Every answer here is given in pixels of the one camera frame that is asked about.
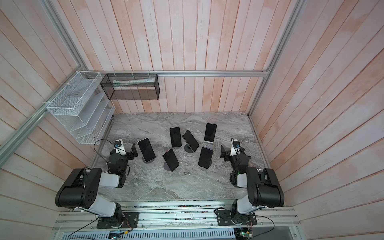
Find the blue-edged phone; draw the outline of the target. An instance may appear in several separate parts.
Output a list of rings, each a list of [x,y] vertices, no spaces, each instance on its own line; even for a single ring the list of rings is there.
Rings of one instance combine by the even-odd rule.
[[[198,161],[198,165],[200,167],[208,169],[209,168],[209,162],[213,157],[213,153],[214,153],[214,151],[212,149],[202,147],[199,161]]]

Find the teal-edged phone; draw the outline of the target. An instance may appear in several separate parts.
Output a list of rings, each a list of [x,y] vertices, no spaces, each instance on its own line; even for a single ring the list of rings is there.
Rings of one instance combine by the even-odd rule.
[[[193,134],[190,132],[190,130],[187,130],[184,134],[183,134],[183,139],[186,141],[186,144],[188,144],[190,146],[190,148],[196,152],[196,150],[199,148],[199,143],[198,141],[195,139],[195,137],[193,136]]]

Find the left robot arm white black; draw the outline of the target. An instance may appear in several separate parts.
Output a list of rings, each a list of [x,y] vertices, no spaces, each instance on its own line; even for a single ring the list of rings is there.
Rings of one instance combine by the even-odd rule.
[[[139,213],[123,212],[119,203],[107,200],[98,193],[101,188],[122,188],[130,173],[129,160],[138,156],[136,145],[125,151],[123,141],[113,142],[114,150],[107,160],[108,171],[101,168],[74,169],[56,194],[57,207],[80,209],[97,216],[97,229],[131,230],[138,226]]]

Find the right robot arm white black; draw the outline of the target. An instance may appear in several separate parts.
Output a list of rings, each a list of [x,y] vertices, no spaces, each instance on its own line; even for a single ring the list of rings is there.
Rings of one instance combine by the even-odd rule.
[[[238,142],[235,142],[230,150],[221,146],[220,157],[231,163],[231,184],[246,189],[247,195],[234,200],[229,210],[214,210],[219,226],[256,224],[256,211],[283,207],[284,193],[273,169],[250,167],[251,157],[245,154],[245,149]]]

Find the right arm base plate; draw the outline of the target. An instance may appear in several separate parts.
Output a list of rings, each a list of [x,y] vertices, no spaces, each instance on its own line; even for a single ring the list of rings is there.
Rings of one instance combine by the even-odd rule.
[[[214,210],[219,226],[242,226],[242,225],[257,225],[255,216],[242,215],[236,211],[217,208]]]

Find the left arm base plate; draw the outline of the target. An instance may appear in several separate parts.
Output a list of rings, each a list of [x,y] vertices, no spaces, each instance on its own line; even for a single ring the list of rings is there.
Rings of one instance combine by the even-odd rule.
[[[122,212],[110,218],[100,218],[97,229],[135,229],[138,225],[139,212]]]

